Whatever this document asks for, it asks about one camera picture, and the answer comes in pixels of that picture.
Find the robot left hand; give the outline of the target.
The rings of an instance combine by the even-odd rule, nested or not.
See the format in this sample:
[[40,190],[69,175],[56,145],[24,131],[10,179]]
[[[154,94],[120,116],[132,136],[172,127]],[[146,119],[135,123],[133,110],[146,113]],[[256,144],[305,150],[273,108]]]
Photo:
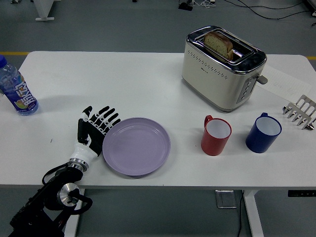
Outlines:
[[92,107],[83,110],[78,120],[77,142],[70,161],[89,164],[102,152],[102,145],[109,130],[120,122],[119,114],[115,108],[106,106],[91,115]]

